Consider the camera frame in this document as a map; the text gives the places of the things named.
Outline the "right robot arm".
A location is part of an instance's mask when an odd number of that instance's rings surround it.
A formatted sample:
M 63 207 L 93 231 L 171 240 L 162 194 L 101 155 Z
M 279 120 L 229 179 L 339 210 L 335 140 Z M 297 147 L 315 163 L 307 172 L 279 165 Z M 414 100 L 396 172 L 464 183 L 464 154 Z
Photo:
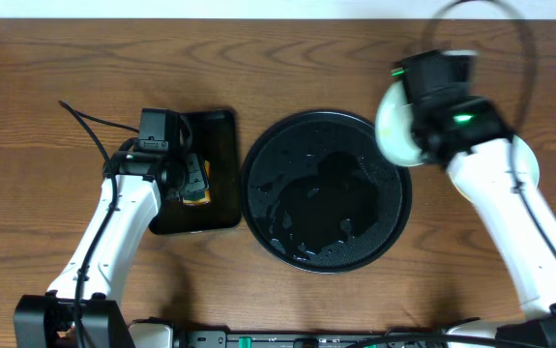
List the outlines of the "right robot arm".
M 447 347 L 556 347 L 556 217 L 538 189 L 535 155 L 494 103 L 473 96 L 469 51 L 398 61 L 379 105 L 376 140 L 393 164 L 437 164 L 473 205 L 514 285 L 522 322 L 471 321 L 440 333 Z

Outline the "mint plate with crumbs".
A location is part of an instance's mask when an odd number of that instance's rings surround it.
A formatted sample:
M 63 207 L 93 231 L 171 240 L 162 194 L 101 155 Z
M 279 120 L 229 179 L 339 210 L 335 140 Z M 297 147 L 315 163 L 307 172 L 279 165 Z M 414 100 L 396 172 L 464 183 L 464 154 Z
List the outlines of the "mint plate with crumbs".
M 402 82 L 394 82 L 379 103 L 375 139 L 386 160 L 401 167 L 423 164 L 422 149 L 412 135 L 414 116 Z

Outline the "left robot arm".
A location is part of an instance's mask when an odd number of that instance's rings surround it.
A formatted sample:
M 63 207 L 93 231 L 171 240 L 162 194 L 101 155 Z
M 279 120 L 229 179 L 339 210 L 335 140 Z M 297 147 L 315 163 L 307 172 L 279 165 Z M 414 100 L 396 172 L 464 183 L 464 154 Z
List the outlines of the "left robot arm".
M 98 207 L 64 270 L 14 313 L 19 347 L 177 347 L 184 337 L 156 318 L 126 323 L 120 302 L 139 244 L 163 200 L 209 187 L 210 163 L 195 153 L 121 149 L 104 163 Z

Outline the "yellow green sponge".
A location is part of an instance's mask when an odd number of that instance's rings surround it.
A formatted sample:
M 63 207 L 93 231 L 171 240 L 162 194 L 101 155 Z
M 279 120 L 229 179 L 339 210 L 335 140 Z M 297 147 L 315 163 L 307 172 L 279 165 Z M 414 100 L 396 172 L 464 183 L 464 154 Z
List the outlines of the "yellow green sponge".
M 211 202 L 210 173 L 211 165 L 203 159 L 200 162 L 199 169 L 192 171 L 190 174 L 188 192 L 182 196 L 184 205 L 200 206 Z

